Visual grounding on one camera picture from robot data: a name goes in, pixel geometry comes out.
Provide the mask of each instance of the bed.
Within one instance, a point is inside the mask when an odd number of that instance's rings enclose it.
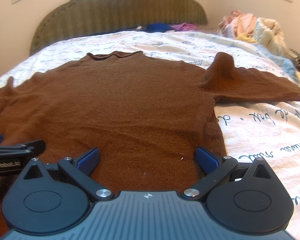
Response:
[[[233,56],[236,67],[253,67],[298,84],[292,64],[275,63],[262,48],[242,41],[202,31],[118,31],[154,22],[206,24],[204,10],[194,0],[126,0],[123,4],[116,1],[119,0],[70,0],[53,10],[34,34],[31,56],[0,77],[0,87],[9,76],[14,77],[14,86],[18,86],[36,72],[44,73],[79,60],[88,52],[110,54],[116,50],[141,50],[149,57],[182,60],[205,69],[222,51]],[[143,14],[146,6],[153,13]],[[300,240],[300,102],[221,102],[215,106],[215,114],[228,155],[240,162],[263,157],[273,168],[294,203],[287,231]]]

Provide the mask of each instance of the logo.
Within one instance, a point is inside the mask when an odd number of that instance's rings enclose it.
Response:
[[[151,193],[146,193],[143,195],[145,198],[149,199],[149,198],[152,198],[153,195]]]

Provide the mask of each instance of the round joint cover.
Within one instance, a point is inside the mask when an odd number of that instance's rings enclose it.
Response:
[[[53,191],[37,191],[25,198],[25,206],[34,212],[49,212],[61,204],[61,196]]]
[[[237,207],[250,212],[259,212],[267,209],[271,204],[271,199],[267,194],[257,190],[245,190],[238,192],[234,198]]]
[[[77,223],[89,208],[87,195],[71,184],[52,179],[41,183],[35,179],[22,182],[21,186],[27,185],[28,191],[20,191],[18,184],[13,185],[13,190],[19,195],[6,195],[2,202],[2,215],[10,228],[25,234],[50,235],[66,230]]]

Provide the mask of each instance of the black clamp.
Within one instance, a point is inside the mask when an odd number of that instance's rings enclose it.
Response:
[[[96,148],[55,164],[33,158],[2,202],[2,215],[11,229],[3,239],[110,240],[121,239],[113,237],[121,232],[126,239],[135,234],[143,239],[153,232],[162,239],[194,238],[196,232],[203,232],[204,240],[293,239],[284,231],[293,203],[263,158],[238,163],[204,147],[195,156],[206,176],[181,195],[121,191],[117,196],[88,177],[98,164]],[[207,228],[212,235],[205,235]]]
[[[30,159],[45,150],[42,140],[35,140],[14,146],[0,146],[0,176],[19,174]]]

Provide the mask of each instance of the purple cloth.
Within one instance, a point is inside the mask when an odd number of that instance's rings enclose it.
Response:
[[[197,25],[191,23],[182,23],[178,25],[172,25],[177,32],[195,31],[198,29]]]

